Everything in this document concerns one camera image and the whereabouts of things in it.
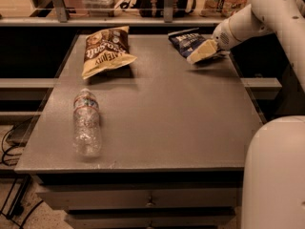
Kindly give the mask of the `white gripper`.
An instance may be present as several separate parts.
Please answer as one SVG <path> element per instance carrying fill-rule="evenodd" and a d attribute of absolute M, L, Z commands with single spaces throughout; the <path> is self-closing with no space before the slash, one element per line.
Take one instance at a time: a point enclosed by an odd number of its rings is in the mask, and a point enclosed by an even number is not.
<path fill-rule="evenodd" d="M 211 57 L 220 50 L 228 51 L 239 45 L 241 40 L 236 35 L 236 30 L 230 24 L 229 19 L 225 19 L 213 31 L 212 39 L 207 39 L 201 43 L 188 57 L 187 61 L 191 64 Z"/>

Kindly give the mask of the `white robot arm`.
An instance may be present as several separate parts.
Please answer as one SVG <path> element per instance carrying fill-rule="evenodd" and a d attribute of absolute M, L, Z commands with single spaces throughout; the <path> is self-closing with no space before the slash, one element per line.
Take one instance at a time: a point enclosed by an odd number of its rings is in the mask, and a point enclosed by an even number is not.
<path fill-rule="evenodd" d="M 190 63 L 208 59 L 246 40 L 270 33 L 305 84 L 305 20 L 302 0 L 251 0 L 221 22 L 195 49 Z M 240 229 L 305 229 L 305 115 L 264 124 L 249 145 L 243 175 Z"/>

